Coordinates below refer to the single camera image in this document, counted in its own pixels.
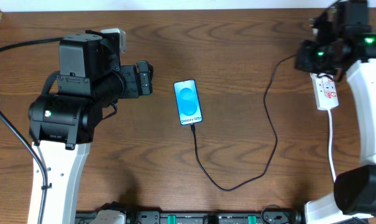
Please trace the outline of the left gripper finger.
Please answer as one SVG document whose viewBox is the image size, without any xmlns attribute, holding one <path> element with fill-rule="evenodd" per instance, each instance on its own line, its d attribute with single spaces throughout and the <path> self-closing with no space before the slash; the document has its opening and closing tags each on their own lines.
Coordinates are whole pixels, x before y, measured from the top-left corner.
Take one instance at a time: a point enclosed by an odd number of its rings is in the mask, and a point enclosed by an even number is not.
<svg viewBox="0 0 376 224">
<path fill-rule="evenodd" d="M 138 61 L 137 67 L 138 67 L 140 73 L 148 73 L 150 78 L 153 77 L 154 68 L 148 61 L 146 61 L 146 60 Z"/>
<path fill-rule="evenodd" d="M 151 95 L 153 93 L 153 84 L 151 74 L 140 74 L 141 95 Z"/>
</svg>

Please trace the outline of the blue Samsung Galaxy smartphone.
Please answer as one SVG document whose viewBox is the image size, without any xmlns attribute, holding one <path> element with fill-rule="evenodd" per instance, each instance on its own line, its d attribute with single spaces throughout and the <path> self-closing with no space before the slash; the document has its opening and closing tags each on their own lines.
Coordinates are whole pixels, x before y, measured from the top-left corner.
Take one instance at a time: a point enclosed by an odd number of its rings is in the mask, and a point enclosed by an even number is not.
<svg viewBox="0 0 376 224">
<path fill-rule="evenodd" d="M 203 114 L 195 80 L 175 82 L 173 87 L 180 124 L 186 126 L 202 122 Z"/>
</svg>

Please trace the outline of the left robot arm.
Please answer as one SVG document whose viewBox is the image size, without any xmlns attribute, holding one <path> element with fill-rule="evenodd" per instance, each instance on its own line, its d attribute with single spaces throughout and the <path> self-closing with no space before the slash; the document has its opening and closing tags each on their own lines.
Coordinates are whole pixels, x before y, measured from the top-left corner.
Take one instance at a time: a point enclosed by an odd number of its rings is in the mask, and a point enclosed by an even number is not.
<svg viewBox="0 0 376 224">
<path fill-rule="evenodd" d="M 29 107 L 34 179 L 29 223 L 73 223 L 82 171 L 103 109 L 118 100 L 153 92 L 154 69 L 145 60 L 122 65 L 126 34 L 121 29 L 63 37 L 60 68 L 46 80 Z"/>
</svg>

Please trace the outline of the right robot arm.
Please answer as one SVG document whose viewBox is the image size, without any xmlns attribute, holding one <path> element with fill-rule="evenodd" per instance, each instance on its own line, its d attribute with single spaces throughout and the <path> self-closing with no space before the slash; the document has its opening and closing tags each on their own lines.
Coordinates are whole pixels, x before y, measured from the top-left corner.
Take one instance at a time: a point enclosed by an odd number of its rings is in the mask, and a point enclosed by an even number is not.
<svg viewBox="0 0 376 224">
<path fill-rule="evenodd" d="M 305 40 L 295 68 L 321 78 L 346 79 L 355 100 L 360 131 L 360 166 L 333 180 L 333 192 L 305 203 L 292 223 L 352 223 L 376 217 L 376 33 L 367 1 L 336 1 L 315 18 L 315 40 Z"/>
</svg>

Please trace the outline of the white power strip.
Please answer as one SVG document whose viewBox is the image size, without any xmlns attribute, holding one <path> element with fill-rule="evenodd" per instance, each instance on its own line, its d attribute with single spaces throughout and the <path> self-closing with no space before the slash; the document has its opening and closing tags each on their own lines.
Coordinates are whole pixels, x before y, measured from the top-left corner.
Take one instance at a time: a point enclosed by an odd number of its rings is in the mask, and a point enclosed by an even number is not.
<svg viewBox="0 0 376 224">
<path fill-rule="evenodd" d="M 317 109 L 327 111 L 339 106 L 335 83 L 323 73 L 311 73 L 310 77 Z"/>
</svg>

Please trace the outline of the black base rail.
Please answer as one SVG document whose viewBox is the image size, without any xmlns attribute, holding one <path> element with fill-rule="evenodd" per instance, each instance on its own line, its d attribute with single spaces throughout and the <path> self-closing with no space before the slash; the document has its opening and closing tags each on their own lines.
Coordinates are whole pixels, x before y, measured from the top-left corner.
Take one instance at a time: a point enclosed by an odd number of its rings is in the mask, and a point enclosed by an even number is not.
<svg viewBox="0 0 376 224">
<path fill-rule="evenodd" d="M 125 224 L 290 224 L 304 223 L 297 212 L 268 205 L 260 212 L 163 212 L 133 210 L 118 202 L 106 203 L 94 212 L 77 212 L 75 223 L 125 223 Z"/>
</svg>

